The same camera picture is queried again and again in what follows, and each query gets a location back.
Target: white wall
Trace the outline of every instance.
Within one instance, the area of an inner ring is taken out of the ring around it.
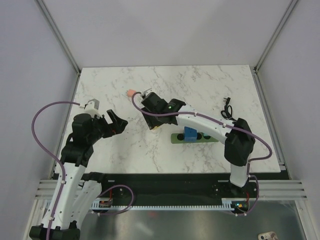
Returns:
[[[80,67],[249,64],[290,0],[44,0]]]
[[[320,1],[298,3],[260,70],[287,165],[320,226]]]
[[[32,118],[45,104],[70,100],[77,78],[33,0],[1,0],[0,23],[0,233],[20,240],[50,165],[32,137]],[[52,107],[36,122],[52,151],[66,110]]]

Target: black hole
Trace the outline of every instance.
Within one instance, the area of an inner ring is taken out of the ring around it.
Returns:
[[[182,141],[185,137],[182,133],[179,133],[176,138],[179,140],[179,141]]]

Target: pink object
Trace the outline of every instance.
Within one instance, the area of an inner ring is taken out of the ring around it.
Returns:
[[[132,95],[135,93],[136,91],[135,90],[132,90],[132,89],[129,89],[128,91],[126,91],[126,94],[128,97],[132,97]]]

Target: wall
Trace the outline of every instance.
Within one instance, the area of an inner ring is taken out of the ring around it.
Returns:
[[[19,240],[51,163],[32,137],[32,118],[45,104],[70,100],[77,77],[33,0],[1,0],[0,23],[0,233]],[[36,122],[52,151],[66,111],[52,107]]]
[[[288,168],[301,179],[320,226],[320,2],[300,1],[260,77]]]
[[[44,0],[80,67],[249,64],[290,0]]]

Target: blue cube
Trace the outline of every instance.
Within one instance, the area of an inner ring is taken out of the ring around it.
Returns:
[[[189,143],[194,143],[197,141],[197,130],[187,127],[184,127],[184,141]]]

